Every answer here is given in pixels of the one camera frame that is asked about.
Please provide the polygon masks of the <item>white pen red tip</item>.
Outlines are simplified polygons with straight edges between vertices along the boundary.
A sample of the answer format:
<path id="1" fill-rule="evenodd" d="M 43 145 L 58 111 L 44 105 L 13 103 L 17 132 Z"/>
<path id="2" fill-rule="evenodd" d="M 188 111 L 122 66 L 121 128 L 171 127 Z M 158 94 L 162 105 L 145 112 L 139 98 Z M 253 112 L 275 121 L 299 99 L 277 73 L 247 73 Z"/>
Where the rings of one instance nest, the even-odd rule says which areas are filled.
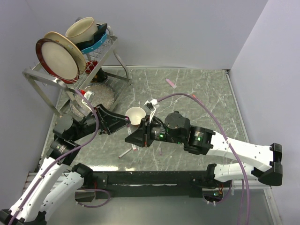
<path id="1" fill-rule="evenodd" d="M 132 131 L 131 131 L 131 126 L 130 125 L 128 125 L 127 126 L 127 133 L 128 133 L 128 138 L 129 138 L 129 143 L 131 144 L 131 146 L 132 146 L 132 150 L 133 151 L 136 151 L 137 150 L 137 147 L 136 147 L 136 145 L 133 143 L 133 138 L 132 138 Z"/>

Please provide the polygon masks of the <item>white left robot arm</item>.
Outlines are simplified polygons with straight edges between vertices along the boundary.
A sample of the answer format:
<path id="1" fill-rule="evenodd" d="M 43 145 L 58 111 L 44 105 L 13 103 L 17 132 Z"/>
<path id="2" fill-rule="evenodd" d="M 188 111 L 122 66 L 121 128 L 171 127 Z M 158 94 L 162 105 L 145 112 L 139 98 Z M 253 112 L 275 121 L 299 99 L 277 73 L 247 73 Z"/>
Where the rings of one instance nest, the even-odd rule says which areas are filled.
<path id="1" fill-rule="evenodd" d="M 77 140 L 97 133 L 113 134 L 130 124 L 129 117 L 107 110 L 102 104 L 94 107 L 81 121 L 61 115 L 53 129 L 54 141 L 43 163 L 23 195 L 9 209 L 0 211 L 5 225 L 45 225 L 56 209 L 79 188 L 93 183 L 93 170 L 78 164 L 55 186 L 58 178 L 71 165 L 83 147 Z"/>

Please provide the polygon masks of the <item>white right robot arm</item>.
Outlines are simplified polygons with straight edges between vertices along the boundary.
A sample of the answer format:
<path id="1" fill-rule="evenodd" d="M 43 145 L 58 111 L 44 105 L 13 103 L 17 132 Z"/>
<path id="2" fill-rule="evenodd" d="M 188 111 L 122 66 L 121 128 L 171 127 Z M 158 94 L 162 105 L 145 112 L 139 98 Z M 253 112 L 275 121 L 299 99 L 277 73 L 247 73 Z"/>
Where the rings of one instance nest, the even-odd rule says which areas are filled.
<path id="1" fill-rule="evenodd" d="M 183 145 L 184 151 L 195 155 L 218 156 L 235 159 L 235 164 L 209 165 L 206 183 L 215 187 L 229 180 L 258 180 L 268 186 L 281 186 L 283 180 L 282 146 L 251 144 L 211 129 L 192 126 L 190 120 L 178 111 L 167 115 L 165 121 L 155 116 L 141 119 L 136 131 L 125 142 L 138 147 L 149 147 L 153 141 Z"/>

